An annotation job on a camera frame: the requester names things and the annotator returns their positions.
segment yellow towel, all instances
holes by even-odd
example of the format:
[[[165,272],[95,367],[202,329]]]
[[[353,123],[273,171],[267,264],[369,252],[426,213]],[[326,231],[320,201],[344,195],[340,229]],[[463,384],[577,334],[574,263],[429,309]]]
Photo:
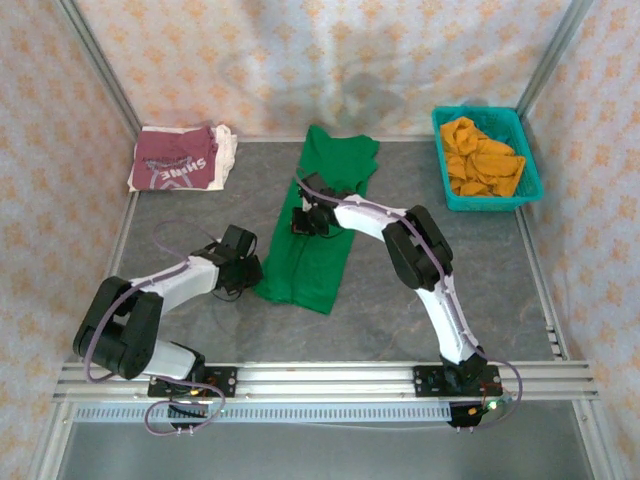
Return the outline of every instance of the yellow towel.
[[[453,193],[465,197],[512,197],[525,158],[491,140],[473,121],[460,117],[440,127]]]

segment floral wallpaper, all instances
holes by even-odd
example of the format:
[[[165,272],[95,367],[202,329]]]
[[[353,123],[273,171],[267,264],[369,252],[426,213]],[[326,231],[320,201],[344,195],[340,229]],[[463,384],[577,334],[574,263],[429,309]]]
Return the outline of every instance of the floral wallpaper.
[[[53,1],[0,3],[0,478],[24,478],[104,273],[133,142]]]
[[[433,133],[436,105],[515,106],[569,0],[79,0],[146,124]]]
[[[576,358],[593,359],[629,478],[640,478],[640,9],[596,0],[529,122],[546,198],[542,258]]]

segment plastic basket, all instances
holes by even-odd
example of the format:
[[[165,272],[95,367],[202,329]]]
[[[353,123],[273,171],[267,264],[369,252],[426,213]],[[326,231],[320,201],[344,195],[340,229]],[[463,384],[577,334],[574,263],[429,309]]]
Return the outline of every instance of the plastic basket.
[[[494,140],[506,143],[513,148],[518,155],[526,159],[526,164],[520,182],[513,197],[461,197],[451,190],[447,163],[440,137],[440,126],[459,117],[468,117],[476,123],[487,136]],[[483,211],[483,212],[507,212],[528,202],[540,200],[544,195],[542,182],[533,161],[533,155],[524,135],[522,124],[515,111],[503,107],[436,107],[431,117],[440,160],[440,172],[444,182],[444,193],[447,206],[451,210]]]

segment maroon t-shirt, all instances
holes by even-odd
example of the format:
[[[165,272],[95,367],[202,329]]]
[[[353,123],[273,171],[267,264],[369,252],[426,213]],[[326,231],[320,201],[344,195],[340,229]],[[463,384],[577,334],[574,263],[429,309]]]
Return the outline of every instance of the maroon t-shirt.
[[[138,135],[131,183],[137,190],[207,188],[215,178],[218,144],[209,127],[186,133]]]

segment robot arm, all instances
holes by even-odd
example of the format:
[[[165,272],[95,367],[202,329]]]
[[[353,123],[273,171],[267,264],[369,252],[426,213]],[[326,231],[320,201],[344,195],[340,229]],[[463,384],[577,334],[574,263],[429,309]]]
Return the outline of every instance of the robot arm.
[[[74,352],[84,357],[112,305],[143,285],[115,309],[116,316],[128,316],[126,325],[116,322],[114,315],[107,320],[92,361],[125,379],[147,374],[201,381],[204,357],[176,343],[157,340],[160,318],[198,295],[222,288],[233,294],[256,285],[262,269],[250,252],[255,240],[253,233],[231,225],[220,242],[193,252],[182,265],[132,280],[107,278],[76,334]]]
[[[318,174],[306,177],[302,183],[308,190],[300,188],[303,206],[294,209],[292,231],[326,235],[329,226],[333,225],[383,241],[396,274],[416,292],[427,309],[440,344],[447,382],[456,389],[472,384],[487,362],[477,353],[481,347],[467,325],[456,296],[451,248],[426,208],[393,209],[369,202],[356,194],[336,193]],[[313,195],[312,191],[324,198]],[[435,255],[444,273],[443,278],[418,239],[407,229],[407,221]]]

